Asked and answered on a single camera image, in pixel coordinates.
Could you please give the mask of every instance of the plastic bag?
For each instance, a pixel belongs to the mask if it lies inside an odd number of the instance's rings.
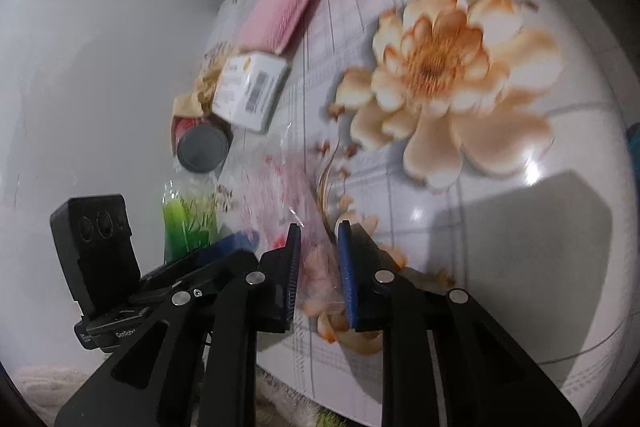
[[[220,239],[217,214],[231,208],[231,194],[213,178],[181,175],[164,185],[164,261],[175,261]]]
[[[225,184],[233,189],[243,226],[257,230],[257,255],[284,246],[290,223],[302,229],[297,306],[309,317],[342,302],[337,252],[306,177],[302,151],[263,146],[235,158]]]

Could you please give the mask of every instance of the green plastic item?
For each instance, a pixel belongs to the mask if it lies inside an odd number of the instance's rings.
[[[189,185],[176,187],[174,182],[165,185],[162,198],[165,263],[218,240],[218,208],[213,190]]]

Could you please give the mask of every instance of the barcode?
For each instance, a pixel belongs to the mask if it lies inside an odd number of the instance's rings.
[[[260,71],[258,73],[258,78],[255,79],[254,89],[252,89],[251,94],[249,95],[249,100],[246,101],[246,107],[244,108],[247,112],[255,112],[255,108],[258,106],[258,98],[260,98],[260,92],[264,87],[264,84],[267,82],[267,73],[264,71]]]

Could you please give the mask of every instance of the product label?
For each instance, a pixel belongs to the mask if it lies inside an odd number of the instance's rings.
[[[116,337],[121,339],[122,337],[128,337],[129,335],[133,335],[135,332],[136,332],[135,329],[133,329],[133,330],[124,330],[124,331],[116,331]]]
[[[264,130],[286,69],[286,60],[271,55],[230,58],[216,87],[213,112],[231,123]]]

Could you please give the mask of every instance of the metal screw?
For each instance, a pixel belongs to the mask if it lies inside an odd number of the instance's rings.
[[[260,284],[264,282],[265,279],[266,277],[264,273],[258,271],[250,272],[244,278],[244,280],[246,280],[249,284]]]
[[[191,300],[191,295],[189,295],[189,292],[176,292],[171,297],[171,302],[174,303],[176,306],[182,306],[184,304],[187,304],[187,302],[189,302],[190,300]]]
[[[393,275],[392,272],[389,272],[389,270],[378,270],[373,277],[376,278],[376,281],[383,284],[389,284],[396,278],[396,276]]]
[[[449,299],[451,299],[456,304],[464,304],[469,300],[469,294],[464,290],[456,288],[455,290],[451,290],[449,292]]]

